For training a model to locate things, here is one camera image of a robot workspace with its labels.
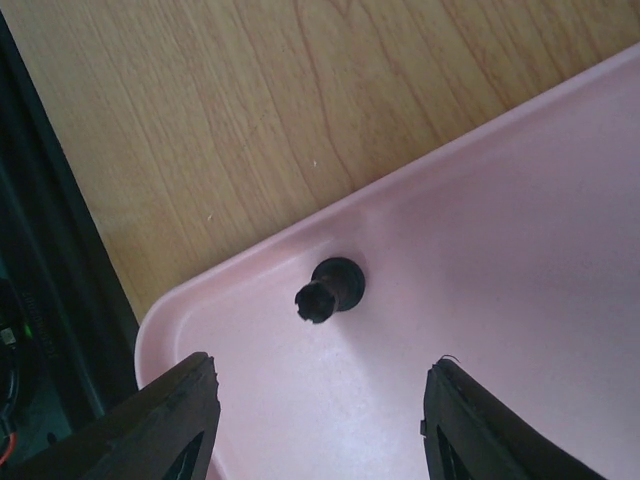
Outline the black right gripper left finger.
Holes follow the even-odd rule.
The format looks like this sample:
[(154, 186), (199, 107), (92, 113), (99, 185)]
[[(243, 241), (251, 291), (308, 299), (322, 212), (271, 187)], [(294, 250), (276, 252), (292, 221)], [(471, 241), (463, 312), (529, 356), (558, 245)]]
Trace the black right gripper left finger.
[(188, 356), (16, 479), (205, 479), (221, 413), (214, 359)]

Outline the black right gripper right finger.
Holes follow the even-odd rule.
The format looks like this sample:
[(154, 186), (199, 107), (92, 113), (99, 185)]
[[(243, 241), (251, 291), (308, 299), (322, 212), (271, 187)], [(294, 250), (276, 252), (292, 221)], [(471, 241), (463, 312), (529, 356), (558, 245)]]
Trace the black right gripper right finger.
[(600, 479), (454, 361), (427, 374), (420, 432), (431, 479)]

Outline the black rook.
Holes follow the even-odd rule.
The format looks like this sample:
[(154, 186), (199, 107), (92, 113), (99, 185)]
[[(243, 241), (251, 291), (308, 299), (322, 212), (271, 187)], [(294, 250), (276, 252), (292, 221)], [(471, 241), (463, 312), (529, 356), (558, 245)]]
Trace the black rook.
[(301, 319), (321, 324), (335, 313), (357, 306), (365, 288), (365, 275), (357, 263), (331, 257), (316, 266), (310, 281), (296, 293), (294, 303)]

